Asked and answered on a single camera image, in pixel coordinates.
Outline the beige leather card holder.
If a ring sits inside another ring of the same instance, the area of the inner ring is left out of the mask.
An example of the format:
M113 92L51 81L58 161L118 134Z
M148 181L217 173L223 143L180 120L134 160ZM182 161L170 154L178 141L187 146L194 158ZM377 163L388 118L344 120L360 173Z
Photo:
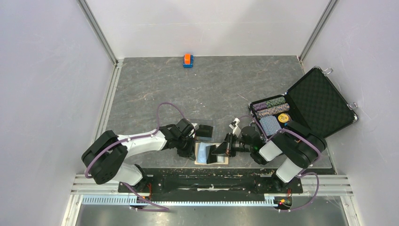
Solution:
M219 143L197 142L195 144L195 165L228 165L229 157L212 155L211 147L218 147Z

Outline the clear acrylic card box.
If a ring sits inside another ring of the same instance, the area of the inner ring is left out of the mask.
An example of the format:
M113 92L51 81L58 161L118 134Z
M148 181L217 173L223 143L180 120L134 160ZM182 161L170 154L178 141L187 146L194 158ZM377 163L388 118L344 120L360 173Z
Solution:
M200 142L213 142L215 139L215 121L210 119L187 119L191 123L196 123L196 140Z

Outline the black and yellow credit cards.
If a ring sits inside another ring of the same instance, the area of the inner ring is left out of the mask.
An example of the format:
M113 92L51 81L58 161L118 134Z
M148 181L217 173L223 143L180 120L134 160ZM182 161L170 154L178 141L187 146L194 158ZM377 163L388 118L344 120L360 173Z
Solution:
M213 137L213 130L213 126L199 125L195 134L198 140L211 140Z

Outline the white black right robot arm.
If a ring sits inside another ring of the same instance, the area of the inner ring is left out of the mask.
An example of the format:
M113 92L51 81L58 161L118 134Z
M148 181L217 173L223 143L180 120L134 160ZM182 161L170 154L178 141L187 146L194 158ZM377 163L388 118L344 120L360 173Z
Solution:
M271 180L277 192L286 191L291 180L318 161L327 147L323 137L295 121L290 121L267 139L262 139L260 132L252 126L242 128L239 133L236 125L231 125L231 128L233 132L228 133L221 144L207 149L209 155L234 157L238 152L247 152L261 165L284 155L286 159Z

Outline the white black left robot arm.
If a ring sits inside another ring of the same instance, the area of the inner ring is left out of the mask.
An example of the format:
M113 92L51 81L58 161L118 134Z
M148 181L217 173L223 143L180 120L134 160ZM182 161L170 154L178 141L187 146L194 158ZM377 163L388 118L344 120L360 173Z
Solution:
M125 159L168 149L176 149L179 156L193 159L198 128L198 124L183 118L177 124L130 136L107 130L83 153L81 160L86 166L85 173L98 185L114 180L142 192L148 186L144 171L137 164L126 164Z

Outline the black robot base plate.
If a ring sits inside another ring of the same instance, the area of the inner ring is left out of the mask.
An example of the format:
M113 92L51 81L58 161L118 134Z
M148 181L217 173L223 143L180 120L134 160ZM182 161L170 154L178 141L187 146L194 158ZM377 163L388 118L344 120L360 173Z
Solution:
M274 177L274 169L262 168L144 168L151 201L260 201L264 194L287 196L303 193L301 180L288 184Z

